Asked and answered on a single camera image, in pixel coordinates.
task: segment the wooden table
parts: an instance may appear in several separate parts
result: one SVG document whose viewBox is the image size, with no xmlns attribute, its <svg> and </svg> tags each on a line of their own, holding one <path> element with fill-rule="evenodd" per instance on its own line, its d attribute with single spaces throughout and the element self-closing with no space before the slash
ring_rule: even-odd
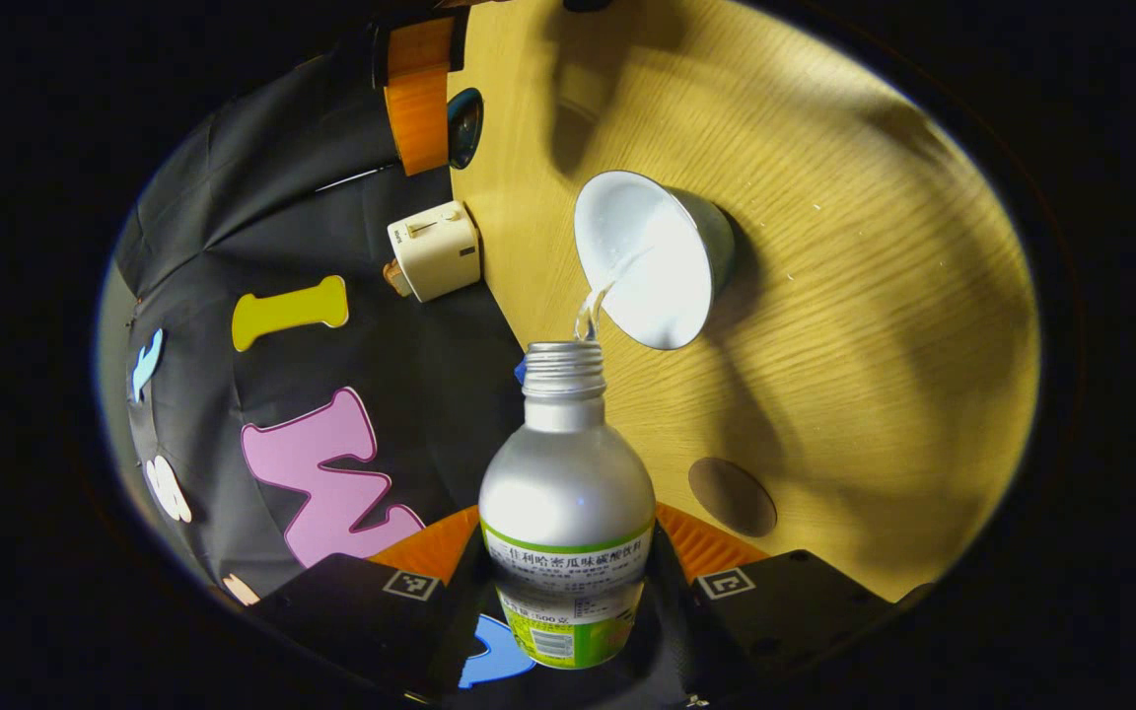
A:
<svg viewBox="0 0 1136 710">
<path fill-rule="evenodd" d="M 720 0 L 479 5 L 465 86 L 485 133 L 454 194 L 519 341 L 571 337 L 571 210 L 599 172 L 698 192 L 743 231 L 691 345 L 604 320 L 609 421 L 662 502 L 712 520 L 686 471 L 716 456 L 772 496 L 749 538 L 766 551 L 889 601 L 950 567 L 1009 485 L 1041 359 L 1027 261 L 957 144 L 837 50 Z"/>
</svg>

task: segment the bottle opening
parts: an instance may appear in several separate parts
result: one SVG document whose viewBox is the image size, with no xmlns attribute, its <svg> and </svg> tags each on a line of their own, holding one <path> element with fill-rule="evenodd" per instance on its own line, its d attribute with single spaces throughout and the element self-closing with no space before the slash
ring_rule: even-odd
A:
<svg viewBox="0 0 1136 710">
<path fill-rule="evenodd" d="M 525 396 L 584 400 L 608 387 L 596 341 L 531 342 L 525 368 Z"/>
</svg>

